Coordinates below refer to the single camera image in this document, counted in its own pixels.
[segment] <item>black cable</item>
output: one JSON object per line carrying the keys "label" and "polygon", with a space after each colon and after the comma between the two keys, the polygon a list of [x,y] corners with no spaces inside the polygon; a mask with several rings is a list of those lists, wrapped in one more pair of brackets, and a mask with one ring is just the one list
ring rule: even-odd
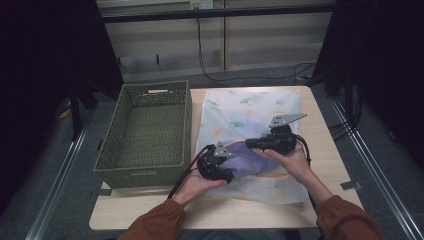
{"label": "black cable", "polygon": [[[263,77],[263,76],[254,76],[254,77],[233,77],[233,78],[226,78],[226,79],[216,79],[216,78],[212,78],[205,69],[205,65],[203,62],[203,53],[202,53],[202,41],[201,41],[201,34],[200,34],[200,20],[197,18],[196,19],[197,22],[197,36],[198,36],[198,44],[199,44],[199,63],[200,63],[200,69],[202,70],[203,75],[209,79],[211,82],[219,85],[219,86],[223,86],[223,87],[228,87],[224,84],[221,84],[219,82],[224,82],[224,81],[230,81],[230,80],[244,80],[244,79],[271,79],[271,80],[278,80],[278,79],[285,79],[285,78],[291,78],[291,77],[295,77],[308,70],[309,68],[311,68],[312,66],[315,65],[315,63],[299,63],[296,66],[294,66],[294,70],[293,70],[293,74],[291,75],[287,75],[287,76],[281,76],[281,77]],[[303,70],[299,71],[299,72],[295,72],[296,68],[300,65],[305,65],[305,64],[309,64],[308,67],[304,68]]]}
{"label": "black cable", "polygon": [[197,156],[193,159],[193,161],[190,163],[190,165],[187,167],[183,175],[181,175],[180,179],[178,179],[177,183],[172,188],[171,192],[168,195],[167,199],[170,199],[174,196],[174,194],[178,191],[181,184],[183,183],[184,179],[195,169],[191,169],[193,167],[194,163],[199,159],[200,155],[206,150],[209,149],[212,145],[206,145],[200,152],[197,154]]}

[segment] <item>light wood tabletop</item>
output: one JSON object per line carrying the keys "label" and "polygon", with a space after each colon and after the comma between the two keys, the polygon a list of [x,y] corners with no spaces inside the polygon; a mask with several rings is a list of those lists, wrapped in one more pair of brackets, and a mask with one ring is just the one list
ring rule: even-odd
{"label": "light wood tabletop", "polygon": [[[333,194],[340,195],[362,208],[354,189],[343,190],[341,183],[350,178],[341,160],[315,98],[308,87],[252,87],[192,89],[192,155],[194,155],[202,115],[202,103],[208,90],[300,93],[300,112],[308,114],[300,124],[301,136],[311,153],[311,167]],[[94,230],[127,229],[140,215],[165,201],[170,189],[128,188],[114,189],[110,196],[99,196],[94,207],[90,227]],[[236,199],[218,199],[208,195],[185,208],[185,229],[265,229],[316,227],[316,214],[310,201],[296,204],[273,205]]]}

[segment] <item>person's right hand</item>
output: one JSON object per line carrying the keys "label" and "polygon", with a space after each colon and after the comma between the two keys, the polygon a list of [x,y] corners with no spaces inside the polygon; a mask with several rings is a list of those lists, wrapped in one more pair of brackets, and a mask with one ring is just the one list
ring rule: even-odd
{"label": "person's right hand", "polygon": [[311,172],[311,168],[306,160],[305,152],[301,143],[297,143],[293,152],[289,155],[281,155],[280,153],[267,149],[264,153],[281,163],[281,165],[292,175],[298,182],[303,182],[303,177]]}

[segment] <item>brown sleeve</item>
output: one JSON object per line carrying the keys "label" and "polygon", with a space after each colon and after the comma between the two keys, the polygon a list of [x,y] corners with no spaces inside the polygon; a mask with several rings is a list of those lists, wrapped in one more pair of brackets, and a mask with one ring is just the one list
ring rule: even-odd
{"label": "brown sleeve", "polygon": [[333,196],[315,208],[325,240],[384,239],[377,222],[355,204]]}
{"label": "brown sleeve", "polygon": [[184,208],[168,199],[138,217],[118,240],[178,239],[184,216]]}

